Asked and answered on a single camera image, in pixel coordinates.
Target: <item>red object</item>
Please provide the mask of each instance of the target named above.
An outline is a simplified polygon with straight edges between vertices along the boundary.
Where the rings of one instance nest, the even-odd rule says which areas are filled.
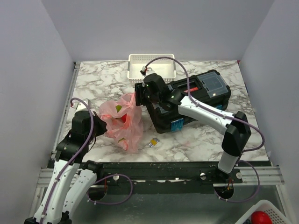
[[[267,213],[263,211],[255,211],[251,215],[252,224],[272,224],[272,221]]]
[[[121,117],[121,120],[122,120],[123,123],[126,122],[126,119],[127,119],[127,114],[125,114],[125,115],[123,115],[123,116]]]
[[[193,87],[193,88],[190,89],[190,92],[193,92],[193,91],[196,91],[196,90],[198,90],[198,87]]]

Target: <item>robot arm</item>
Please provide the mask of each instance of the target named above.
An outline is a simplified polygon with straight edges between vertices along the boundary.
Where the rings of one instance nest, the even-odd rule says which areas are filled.
[[[107,131],[106,123],[100,120],[98,116],[93,116],[92,119],[94,122],[92,137],[95,138]],[[86,141],[91,129],[90,120],[90,114],[86,111],[85,106],[82,103],[79,104],[72,119],[71,130],[57,145],[53,175],[43,201],[34,216],[26,219],[24,224],[69,224],[70,217],[87,190],[96,180],[103,177],[103,165],[88,161],[83,166],[79,178],[70,189],[71,181],[81,165],[83,157],[88,152],[87,144],[57,180],[58,174]],[[43,213],[45,206],[47,207],[46,215]]]
[[[179,89],[173,89],[171,85],[167,85],[162,77],[153,73],[148,69],[147,76],[142,84],[135,84],[136,105],[159,104],[163,109],[177,110],[179,114],[198,120],[200,123],[206,124],[224,135],[222,142],[223,154],[218,163],[218,169],[225,174],[230,174],[237,160],[242,154],[249,137],[251,136],[250,128],[238,121],[226,119],[225,117],[234,117],[244,122],[247,117],[244,113],[238,112],[232,114],[218,110],[214,107],[197,102],[204,108],[194,104],[187,94],[182,93]]]

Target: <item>white marble tabletop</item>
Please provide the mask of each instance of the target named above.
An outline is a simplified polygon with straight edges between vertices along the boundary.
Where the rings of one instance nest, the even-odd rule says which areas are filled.
[[[242,111],[249,122],[257,125],[254,110],[249,101],[245,84],[237,61],[188,61],[182,62],[190,75],[196,75],[215,69],[221,73],[230,86],[232,95],[227,111]],[[127,61],[82,62],[76,81],[73,96],[92,101],[92,109],[96,112],[99,106],[107,100],[117,100],[122,94],[134,92],[127,79]],[[185,78],[182,69],[177,68],[176,80]],[[64,127],[65,136],[71,127],[71,119],[75,110],[70,108]],[[158,134],[151,122],[146,107],[142,107],[143,137],[139,150],[129,154],[117,146],[113,139],[105,136],[97,138],[95,146],[86,154],[84,161],[219,161],[223,136],[211,127],[194,121],[181,131]],[[150,140],[157,137],[160,142],[153,148],[148,146]],[[258,146],[261,142],[259,134],[252,130],[252,135],[246,148]],[[254,152],[244,153],[242,159],[247,161],[267,161],[264,147]]]

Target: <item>white basket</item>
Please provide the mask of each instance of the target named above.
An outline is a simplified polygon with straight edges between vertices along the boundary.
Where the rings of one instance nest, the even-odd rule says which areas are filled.
[[[279,211],[271,202],[261,200],[253,205],[237,222],[243,224],[247,219],[251,220],[251,215],[255,211],[263,211],[268,214],[272,224],[291,224],[291,222]]]
[[[131,54],[129,55],[128,63],[128,79],[130,83],[134,85],[135,83],[142,83],[144,76],[140,73],[140,70],[145,66],[150,60],[156,57],[172,57],[173,54]],[[158,75],[160,75],[166,83],[174,81],[177,76],[175,62],[169,59],[156,60],[150,66]]]

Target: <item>white wall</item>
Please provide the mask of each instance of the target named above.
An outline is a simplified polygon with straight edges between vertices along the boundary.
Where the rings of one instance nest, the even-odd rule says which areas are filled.
[[[240,68],[299,221],[299,1],[276,0]]]
[[[54,145],[72,59],[40,0],[0,1],[0,219],[22,224]]]
[[[241,59],[273,0],[42,0],[76,61]]]

